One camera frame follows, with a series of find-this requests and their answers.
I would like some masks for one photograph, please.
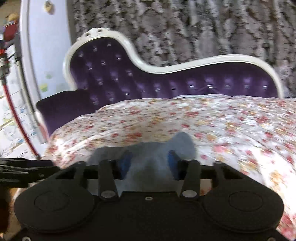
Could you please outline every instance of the purple velvet upholstery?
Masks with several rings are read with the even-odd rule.
[[[96,111],[85,90],[57,93],[38,101],[36,107],[43,116],[49,136],[76,117]]]
[[[115,39],[94,39],[81,46],[70,62],[78,89],[90,92],[100,108],[126,99],[172,98],[220,93],[277,97],[272,78],[248,63],[221,63],[169,74],[140,70]]]

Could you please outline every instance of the red cable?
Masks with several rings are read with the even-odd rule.
[[[22,133],[25,141],[29,145],[29,147],[30,147],[31,151],[33,152],[33,154],[35,155],[36,159],[37,160],[40,160],[39,154],[36,152],[35,148],[33,147],[33,145],[31,143],[31,141],[29,140],[29,138],[28,138],[28,136],[27,136],[24,128],[22,127],[22,124],[20,123],[20,120],[19,120],[19,118],[17,116],[17,113],[15,112],[15,108],[14,108],[13,103],[11,101],[11,98],[10,98],[10,95],[9,95],[9,91],[8,91],[8,88],[7,88],[7,85],[6,84],[3,85],[3,89],[4,89],[4,92],[5,92],[5,96],[6,96],[6,99],[8,101],[9,107],[10,107],[10,109],[12,111],[13,117],[15,118],[15,121],[16,121],[19,129],[20,129],[20,132]]]

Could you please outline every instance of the gray towel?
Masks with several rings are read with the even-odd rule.
[[[180,132],[167,142],[141,142],[127,147],[102,147],[95,150],[87,165],[101,160],[119,159],[125,151],[133,155],[124,180],[115,180],[118,194],[123,191],[180,191],[182,182],[175,181],[168,166],[168,153],[174,150],[181,159],[195,159],[194,144],[188,134]],[[98,181],[89,180],[88,190],[97,195]]]

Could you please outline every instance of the gray damask curtain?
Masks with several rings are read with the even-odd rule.
[[[296,96],[296,6],[291,0],[73,0],[77,36],[124,33],[156,66],[220,54],[261,58]]]

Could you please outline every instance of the floral bedspread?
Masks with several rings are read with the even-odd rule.
[[[276,191],[285,203],[278,230],[296,238],[296,99],[211,95],[122,101],[56,130],[44,159],[65,168],[86,161],[98,147],[163,142],[180,131],[191,136],[203,165],[225,162]]]

